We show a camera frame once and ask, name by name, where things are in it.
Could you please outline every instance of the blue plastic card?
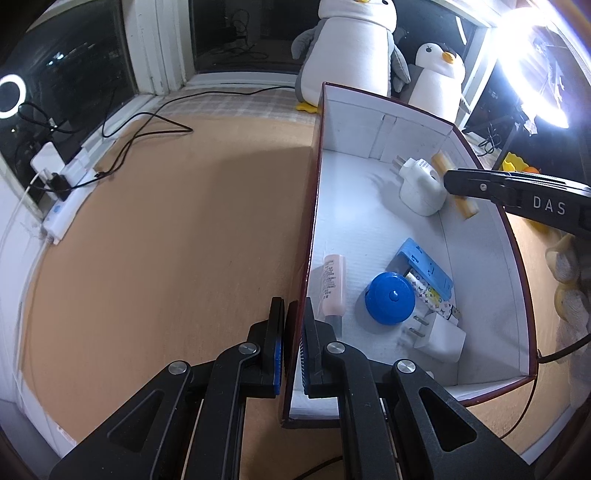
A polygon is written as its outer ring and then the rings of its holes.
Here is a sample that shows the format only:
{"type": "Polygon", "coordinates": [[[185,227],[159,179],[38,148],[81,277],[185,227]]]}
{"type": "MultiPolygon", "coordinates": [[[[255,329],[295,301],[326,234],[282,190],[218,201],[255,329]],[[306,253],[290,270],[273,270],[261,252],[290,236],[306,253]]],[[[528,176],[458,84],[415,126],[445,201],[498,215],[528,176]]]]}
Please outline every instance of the blue plastic card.
{"type": "Polygon", "coordinates": [[[396,256],[406,258],[408,264],[429,282],[443,300],[449,300],[452,297],[452,279],[412,238],[408,238],[402,244],[396,256]]]}

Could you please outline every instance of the penguin white belly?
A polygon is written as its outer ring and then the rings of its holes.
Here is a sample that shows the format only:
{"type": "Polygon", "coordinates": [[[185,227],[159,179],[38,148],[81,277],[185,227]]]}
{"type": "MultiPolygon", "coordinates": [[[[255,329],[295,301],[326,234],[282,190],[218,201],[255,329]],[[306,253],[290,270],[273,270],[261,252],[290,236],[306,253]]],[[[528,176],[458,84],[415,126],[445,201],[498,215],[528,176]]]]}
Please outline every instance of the penguin white belly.
{"type": "Polygon", "coordinates": [[[318,105],[323,82],[388,94],[388,30],[353,18],[329,18],[301,74],[306,102],[318,105]]]}
{"type": "Polygon", "coordinates": [[[461,95],[460,82],[433,70],[423,69],[408,104],[453,123],[456,121],[461,95]]]}

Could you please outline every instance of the small penguin plush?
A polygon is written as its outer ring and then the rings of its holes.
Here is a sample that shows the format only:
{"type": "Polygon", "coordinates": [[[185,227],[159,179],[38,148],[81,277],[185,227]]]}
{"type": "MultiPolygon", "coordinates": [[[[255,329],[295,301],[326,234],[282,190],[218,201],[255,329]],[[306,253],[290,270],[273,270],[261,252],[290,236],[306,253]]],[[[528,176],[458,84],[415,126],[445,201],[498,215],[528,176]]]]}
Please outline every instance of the small penguin plush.
{"type": "Polygon", "coordinates": [[[295,82],[298,110],[315,112],[323,82],[389,96],[410,82],[407,63],[394,44],[393,0],[320,0],[320,22],[298,35],[291,55],[306,59],[295,82]]]}
{"type": "Polygon", "coordinates": [[[400,99],[412,106],[454,122],[458,107],[472,113],[462,95],[466,69],[462,58],[445,45],[425,43],[417,51],[415,65],[408,66],[411,81],[400,99]]]}

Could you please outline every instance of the yellow penguin foot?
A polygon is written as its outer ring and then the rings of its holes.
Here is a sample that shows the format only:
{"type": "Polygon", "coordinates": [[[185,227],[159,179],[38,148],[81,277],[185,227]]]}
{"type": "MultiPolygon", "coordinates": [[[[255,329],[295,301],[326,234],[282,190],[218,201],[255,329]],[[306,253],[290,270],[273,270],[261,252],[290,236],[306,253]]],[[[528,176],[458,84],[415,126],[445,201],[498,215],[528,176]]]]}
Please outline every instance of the yellow penguin foot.
{"type": "Polygon", "coordinates": [[[316,113],[318,111],[318,107],[314,105],[310,105],[308,102],[300,102],[295,106],[295,109],[298,112],[308,112],[308,113],[316,113]]]}

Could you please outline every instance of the box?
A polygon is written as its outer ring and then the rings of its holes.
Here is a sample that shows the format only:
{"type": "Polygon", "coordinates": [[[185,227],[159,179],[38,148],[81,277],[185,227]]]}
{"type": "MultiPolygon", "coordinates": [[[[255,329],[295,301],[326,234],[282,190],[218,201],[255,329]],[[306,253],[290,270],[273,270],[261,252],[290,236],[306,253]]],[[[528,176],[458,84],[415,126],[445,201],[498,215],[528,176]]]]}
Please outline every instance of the box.
{"type": "Polygon", "coordinates": [[[304,300],[316,319],[325,255],[347,262],[347,311],[342,341],[369,358],[394,364],[410,358],[464,406],[490,400],[537,374],[530,290],[518,245],[505,212],[477,200],[468,220],[451,197],[433,216],[422,217],[400,201],[393,160],[447,154],[458,168],[482,168],[451,123],[395,99],[325,84],[314,128],[304,209],[285,324],[285,427],[329,426],[338,420],[335,398],[309,399],[301,380],[299,349],[304,300]],[[363,296],[371,280],[414,239],[452,279],[452,302],[462,312],[466,340],[458,363],[442,363],[413,348],[406,320],[377,323],[363,296]]]}

